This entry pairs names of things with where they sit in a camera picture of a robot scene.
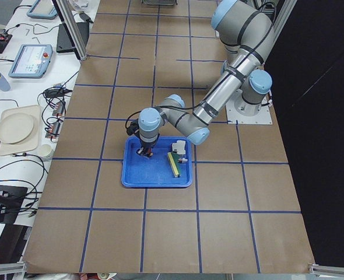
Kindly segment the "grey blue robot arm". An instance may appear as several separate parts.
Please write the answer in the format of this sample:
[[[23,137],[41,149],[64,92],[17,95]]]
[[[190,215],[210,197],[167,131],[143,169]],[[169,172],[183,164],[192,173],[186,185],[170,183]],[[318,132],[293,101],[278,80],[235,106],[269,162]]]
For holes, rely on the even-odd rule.
[[[126,127],[128,135],[139,139],[138,155],[152,156],[159,129],[170,123],[191,143],[200,145],[209,136],[209,124],[236,90],[249,80],[251,72],[268,58],[275,34],[270,18],[242,1],[221,1],[212,20],[227,51],[223,72],[206,96],[189,113],[183,99],[172,94],[154,107],[145,108]]]

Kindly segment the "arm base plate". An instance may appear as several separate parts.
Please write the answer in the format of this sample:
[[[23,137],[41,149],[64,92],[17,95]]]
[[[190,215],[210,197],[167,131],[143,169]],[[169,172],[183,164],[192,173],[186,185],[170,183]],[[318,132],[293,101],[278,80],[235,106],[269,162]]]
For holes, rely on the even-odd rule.
[[[227,122],[229,124],[272,125],[272,117],[268,100],[264,96],[260,104],[252,105],[236,93],[226,103]]]

